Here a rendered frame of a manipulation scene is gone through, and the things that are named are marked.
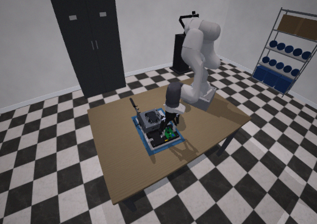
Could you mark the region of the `green circuit board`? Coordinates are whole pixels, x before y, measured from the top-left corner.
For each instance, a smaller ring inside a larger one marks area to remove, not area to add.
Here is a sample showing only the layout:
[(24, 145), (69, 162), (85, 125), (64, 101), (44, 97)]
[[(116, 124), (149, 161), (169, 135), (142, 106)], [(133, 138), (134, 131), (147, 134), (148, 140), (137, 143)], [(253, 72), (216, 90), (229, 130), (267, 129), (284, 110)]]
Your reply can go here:
[(170, 127), (165, 128), (165, 135), (168, 139), (175, 136), (175, 134), (173, 133), (173, 131)]

